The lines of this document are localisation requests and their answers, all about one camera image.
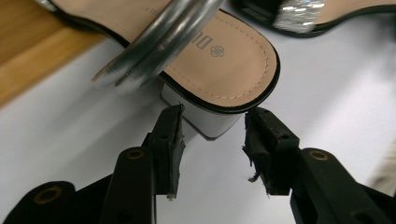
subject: silver strap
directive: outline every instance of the silver strap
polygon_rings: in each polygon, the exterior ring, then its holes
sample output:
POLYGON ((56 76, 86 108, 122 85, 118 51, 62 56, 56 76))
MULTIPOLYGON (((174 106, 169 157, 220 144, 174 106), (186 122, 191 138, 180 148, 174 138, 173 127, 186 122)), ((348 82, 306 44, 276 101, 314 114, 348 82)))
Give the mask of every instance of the silver strap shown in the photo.
POLYGON ((274 26, 280 30, 304 34, 315 28, 325 0, 287 0, 279 7, 274 26))

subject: sandal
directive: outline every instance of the sandal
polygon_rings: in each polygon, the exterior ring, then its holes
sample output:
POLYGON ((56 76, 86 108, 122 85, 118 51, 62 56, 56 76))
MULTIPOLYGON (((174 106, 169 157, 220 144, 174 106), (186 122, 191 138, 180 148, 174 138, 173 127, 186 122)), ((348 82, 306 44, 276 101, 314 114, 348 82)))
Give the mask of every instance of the sandal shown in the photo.
MULTIPOLYGON (((149 33, 153 23, 161 22, 156 18, 163 16, 172 4, 180 2, 36 1, 64 21, 99 30, 115 38, 124 47, 130 47, 130 43, 135 43, 136 39, 149 33)), ((273 46, 256 30, 223 11, 216 10, 213 14, 216 15, 202 30, 200 29, 201 31, 191 35, 191 41, 186 43, 187 47, 169 62, 160 77, 169 89, 165 94, 168 97, 174 97, 171 93, 174 91, 188 104, 197 105, 202 111, 217 116, 240 116, 260 104, 274 89, 279 77, 279 59, 273 46)), ((150 43, 145 44, 143 47, 151 47, 150 43)), ((134 54, 140 54, 140 51, 135 51, 134 54)), ((120 85, 127 77, 117 77, 118 80, 110 81, 106 80, 108 77, 110 76, 101 71, 92 81, 98 83, 96 85, 99 87, 112 82, 121 93, 128 91, 129 87, 123 88, 120 85)), ((188 111, 189 108, 186 106, 185 117, 188 116, 188 111)), ((219 133, 205 134, 208 138, 214 135, 219 133)))
POLYGON ((396 12, 396 0, 240 0, 237 7, 271 29, 294 37, 322 35, 349 18, 396 12))

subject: wooden surface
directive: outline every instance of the wooden surface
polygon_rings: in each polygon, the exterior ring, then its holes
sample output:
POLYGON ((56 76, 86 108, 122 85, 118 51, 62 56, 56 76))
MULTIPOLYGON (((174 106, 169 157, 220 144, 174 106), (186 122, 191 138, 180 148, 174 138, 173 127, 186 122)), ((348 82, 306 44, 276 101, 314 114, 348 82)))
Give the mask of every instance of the wooden surface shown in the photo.
POLYGON ((0 107, 104 37, 61 23, 33 0, 0 0, 0 107))

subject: tan insole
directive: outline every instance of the tan insole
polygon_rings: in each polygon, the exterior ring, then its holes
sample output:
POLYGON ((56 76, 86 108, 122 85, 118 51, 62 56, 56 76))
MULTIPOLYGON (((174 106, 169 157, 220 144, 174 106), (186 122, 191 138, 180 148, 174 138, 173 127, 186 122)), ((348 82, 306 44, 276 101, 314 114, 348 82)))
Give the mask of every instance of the tan insole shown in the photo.
POLYGON ((315 24, 334 21, 353 11, 366 7, 396 5, 396 0, 325 0, 315 24))
MULTIPOLYGON (((86 18, 132 42, 169 0, 53 0, 68 14, 86 18)), ((265 37, 219 11, 164 70, 202 100, 245 105, 259 97, 276 73, 276 53, 265 37)))

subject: white table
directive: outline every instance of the white table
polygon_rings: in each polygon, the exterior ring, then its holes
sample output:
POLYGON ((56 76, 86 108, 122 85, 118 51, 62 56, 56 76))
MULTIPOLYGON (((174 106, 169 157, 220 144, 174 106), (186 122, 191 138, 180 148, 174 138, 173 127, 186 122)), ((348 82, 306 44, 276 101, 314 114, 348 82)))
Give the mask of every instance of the white table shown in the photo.
MULTIPOLYGON (((233 11, 228 3, 223 8, 233 11)), ((296 39, 250 23, 281 60, 262 103, 301 139, 328 150, 363 184, 396 136, 396 39, 390 15, 353 19, 296 39)), ((140 146, 162 109, 160 80, 134 95, 95 89, 90 78, 122 48, 106 40, 0 109, 0 220, 30 189, 65 180, 77 189, 109 175, 120 152, 140 146)), ((158 223, 294 223, 289 197, 251 184, 244 121, 216 141, 183 123, 178 197, 158 197, 158 223)))

